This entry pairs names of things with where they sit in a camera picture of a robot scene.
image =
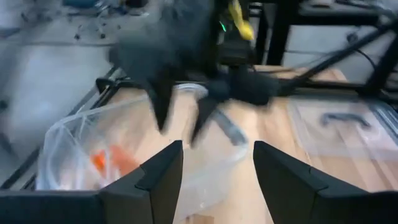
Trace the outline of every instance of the clear plastic bag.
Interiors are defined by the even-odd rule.
[[[292,98],[289,103],[296,135],[309,153],[398,160],[397,139],[377,116],[381,109],[375,103],[350,100]]]
[[[120,90],[113,99],[134,95],[131,91]],[[37,189],[100,189],[182,139],[183,179],[176,220],[223,200],[232,168],[247,153],[246,138],[221,111],[216,111],[198,144],[191,148],[188,140],[197,107],[195,98],[206,90],[199,85],[180,85],[175,91],[177,97],[164,134],[157,129],[145,94],[53,125],[40,155]],[[126,160],[128,168],[122,169]]]

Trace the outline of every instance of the wooden table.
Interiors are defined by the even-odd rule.
[[[258,70],[280,69],[280,67],[258,66]],[[283,73],[280,77],[289,78],[297,73]],[[320,74],[318,79],[345,82],[338,70]],[[130,98],[128,93],[116,95],[113,100]],[[395,162],[376,162],[369,159],[347,157],[314,157],[308,155],[298,144],[292,131],[287,113],[286,98],[277,98],[272,106],[259,110],[238,102],[231,102],[226,114],[246,134],[249,141],[247,157],[233,171],[231,191],[223,202],[188,217],[181,224],[240,224],[273,223],[264,197],[257,182],[252,159],[254,141],[268,142],[274,147],[323,170],[330,175],[345,180],[368,191],[398,189],[398,165]]]

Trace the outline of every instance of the black cable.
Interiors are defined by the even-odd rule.
[[[359,31],[359,29],[357,29],[356,31],[354,31],[346,36],[346,40],[349,44],[352,44],[353,42],[358,41],[359,37],[358,37],[357,31]],[[363,57],[365,57],[366,60],[368,60],[369,63],[372,65],[373,70],[376,69],[376,63],[374,63],[374,61],[366,53],[364,53],[362,50],[359,50],[359,49],[355,50],[355,52],[357,52],[360,55],[362,55]]]
[[[367,55],[367,54],[365,54],[362,50],[356,50],[356,52],[357,53],[359,53],[359,54],[361,54],[363,57],[365,57],[368,61],[369,61],[369,63],[372,65],[372,67],[373,67],[373,70],[375,70],[376,69],[376,64],[374,63],[374,61]]]

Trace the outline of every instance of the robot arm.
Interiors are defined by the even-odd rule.
[[[232,98],[263,106],[274,95],[273,79],[249,73],[247,62],[230,60],[235,62],[227,64],[228,72],[218,69],[220,17],[226,11],[240,34],[239,41],[249,46],[254,34],[243,19],[238,0],[175,0],[162,8],[157,22],[144,21],[110,50],[110,62],[146,90],[160,131],[164,130],[173,85],[190,70],[206,77],[209,90],[208,96],[198,101],[192,141],[220,103]]]

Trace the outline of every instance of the black metal bar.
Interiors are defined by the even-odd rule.
[[[97,86],[98,93],[102,94],[105,91],[106,87],[114,86],[115,82],[108,78],[97,78],[95,80],[95,85]]]
[[[112,74],[117,70],[118,68],[113,66],[111,69],[109,69],[108,72],[103,76],[104,78],[109,78],[112,76]],[[76,114],[82,106],[84,106],[87,101],[89,101],[95,94],[97,93],[97,88],[94,86],[89,90],[89,92],[79,101],[79,103],[76,104],[76,106],[68,113],[67,116],[71,116],[73,114]]]
[[[385,54],[364,86],[364,94],[373,95],[386,85],[387,79],[398,63],[398,35],[387,48]]]
[[[353,6],[353,7],[358,7],[361,9],[374,9],[374,6],[369,5],[369,4],[360,4],[360,3],[355,3],[347,0],[335,0],[336,4],[341,4],[345,6]]]
[[[264,12],[264,8],[260,10],[260,22],[257,31],[256,39],[256,64],[262,65],[264,60],[264,52],[266,50],[268,22]]]
[[[100,106],[106,105],[108,101],[118,92],[118,90],[119,87],[117,86],[110,86],[109,88],[107,88],[103,95],[100,97],[100,99],[94,103],[91,109],[99,108]]]
[[[376,11],[303,8],[298,11],[298,15],[292,21],[292,25],[375,26],[378,22],[379,14]]]
[[[284,85],[290,81],[288,78],[278,78],[281,85]],[[318,81],[309,80],[299,88],[312,88],[316,90],[349,90],[360,93],[363,90],[362,84],[356,83],[343,83],[343,82],[331,82],[331,81]]]
[[[39,148],[35,149],[29,156],[28,158],[22,163],[22,165],[20,167],[18,167],[18,169],[16,169],[14,171],[14,173],[12,173],[12,175],[6,180],[4,181],[1,185],[0,185],[0,189],[4,190],[4,189],[9,189],[15,182],[17,182],[17,180],[26,173],[26,171],[28,169],[30,169],[30,167],[32,166],[32,164],[37,160],[37,158],[39,157]]]
[[[260,14],[259,13],[254,13],[254,12],[250,12],[249,13],[249,17],[250,18],[260,18]]]
[[[389,94],[381,93],[379,99],[389,105],[398,105],[398,96],[391,96]]]
[[[385,87],[384,91],[388,92],[388,93],[398,93],[398,88],[394,88],[394,87]]]
[[[341,90],[317,90],[313,88],[299,88],[288,95],[279,93],[278,97],[290,97],[290,96],[303,96],[303,97],[315,97],[315,98],[336,98],[336,99],[353,99],[359,98],[356,91],[341,91]]]
[[[250,2],[249,0],[239,0],[239,3],[242,7],[242,18],[244,20],[249,20],[249,14],[250,14]]]
[[[339,52],[332,55],[328,60],[306,71],[303,75],[292,78],[288,84],[281,87],[280,91],[284,92],[284,94],[287,94],[288,92],[294,90],[294,88],[303,85],[305,82],[307,82],[310,78],[314,77],[316,74],[324,71],[326,68],[334,65],[335,63],[342,61],[344,58],[351,55],[355,50],[358,50],[359,48],[367,45],[368,43],[374,41],[376,38],[385,34],[387,31],[391,29],[396,29],[397,27],[398,27],[398,19],[386,25],[380,26],[378,30],[366,35],[365,37],[358,40],[354,44],[348,46],[347,48],[340,50]]]
[[[0,146],[12,159],[15,161],[18,160],[17,152],[14,150],[14,147],[12,146],[8,136],[3,132],[0,132]]]
[[[137,88],[137,89],[143,89],[142,86],[138,85],[136,82],[132,80],[123,80],[120,81],[116,84],[117,88]]]
[[[21,190],[34,190],[36,185],[36,174],[34,174],[30,179],[22,186]]]
[[[253,5],[253,4],[249,4],[249,9],[262,9],[262,5]]]
[[[296,18],[298,8],[299,0],[278,0],[267,54],[267,65],[282,65],[290,26]]]

